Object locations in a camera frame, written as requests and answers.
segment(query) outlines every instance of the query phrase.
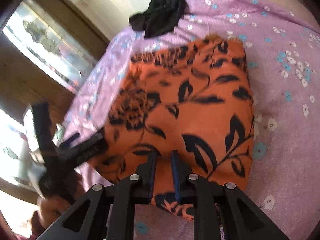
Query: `black fabric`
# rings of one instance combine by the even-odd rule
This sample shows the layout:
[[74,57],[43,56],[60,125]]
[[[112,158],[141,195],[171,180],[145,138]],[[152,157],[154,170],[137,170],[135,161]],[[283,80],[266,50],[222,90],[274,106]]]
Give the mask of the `black fabric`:
[[145,38],[153,38],[173,31],[186,7],[185,0],[151,0],[144,13],[129,18],[134,31],[145,31]]

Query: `orange floral fabric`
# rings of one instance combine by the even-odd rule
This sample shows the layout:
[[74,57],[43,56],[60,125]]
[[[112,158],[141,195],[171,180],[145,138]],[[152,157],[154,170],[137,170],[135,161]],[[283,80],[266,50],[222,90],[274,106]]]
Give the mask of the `orange floral fabric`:
[[105,124],[109,149],[89,161],[118,183],[158,154],[152,204],[193,219],[174,198],[170,154],[193,173],[245,189],[252,163],[252,92],[243,45],[217,35],[137,54]]

